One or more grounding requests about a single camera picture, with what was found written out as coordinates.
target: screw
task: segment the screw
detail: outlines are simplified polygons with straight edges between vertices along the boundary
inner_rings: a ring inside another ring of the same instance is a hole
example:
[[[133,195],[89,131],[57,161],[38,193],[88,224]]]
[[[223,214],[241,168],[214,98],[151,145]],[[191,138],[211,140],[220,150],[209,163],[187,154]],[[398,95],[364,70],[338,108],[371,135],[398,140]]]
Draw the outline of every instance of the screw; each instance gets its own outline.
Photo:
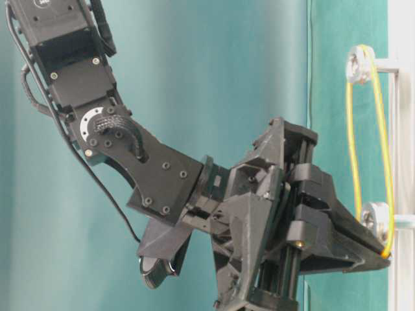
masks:
[[[73,113],[68,113],[65,117],[65,121],[66,123],[72,123],[73,121],[75,121],[75,116],[73,115]]]
[[[153,199],[152,198],[145,198],[145,200],[144,200],[144,206],[145,207],[149,207],[152,204],[153,204]]]
[[[108,114],[113,115],[115,113],[115,108],[114,107],[108,107],[106,108],[106,112],[108,112]]]
[[[171,168],[171,164],[169,162],[164,162],[161,166],[164,170],[168,170]]]
[[[118,139],[123,138],[123,133],[122,133],[122,132],[120,132],[120,131],[116,131],[116,133],[115,133],[115,138],[118,138]]]
[[[362,221],[363,226],[365,226],[366,228],[368,228],[369,230],[372,230],[375,226],[375,220],[373,215],[371,214],[371,212],[366,211],[363,214],[363,221]]]
[[[350,56],[349,61],[351,62],[351,73],[356,75],[356,72],[359,68],[359,62],[357,60],[357,55],[353,54]]]
[[[96,147],[98,145],[98,140],[96,140],[95,138],[92,138],[89,141],[89,144],[91,145],[91,147]]]
[[[180,172],[180,178],[185,179],[187,177],[187,172],[185,170]]]
[[[168,215],[168,214],[170,214],[170,207],[168,207],[168,206],[163,207],[163,212],[162,212],[162,214],[163,214],[163,215]]]
[[[90,149],[85,150],[85,156],[91,157],[92,155],[93,155],[92,150],[90,150]]]
[[[111,148],[111,146],[112,146],[112,141],[110,141],[110,140],[106,140],[106,141],[105,141],[105,143],[104,143],[104,146],[105,146],[106,148]]]
[[[296,241],[295,246],[298,247],[298,248],[303,248],[304,247],[304,242],[303,241]]]

